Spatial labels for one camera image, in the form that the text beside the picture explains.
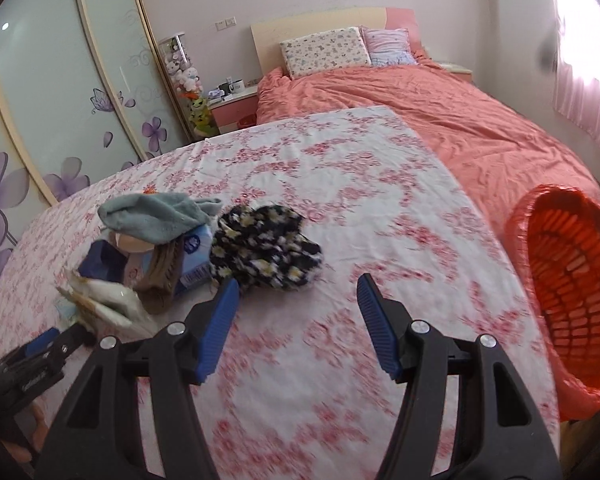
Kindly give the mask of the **person's left hand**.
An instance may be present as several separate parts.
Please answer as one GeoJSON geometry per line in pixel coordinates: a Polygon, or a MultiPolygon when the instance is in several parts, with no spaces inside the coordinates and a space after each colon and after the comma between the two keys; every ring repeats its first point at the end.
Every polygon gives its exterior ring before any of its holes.
{"type": "Polygon", "coordinates": [[[14,416],[0,420],[1,442],[9,455],[23,466],[35,467],[47,435],[45,414],[36,401],[14,416]]]}

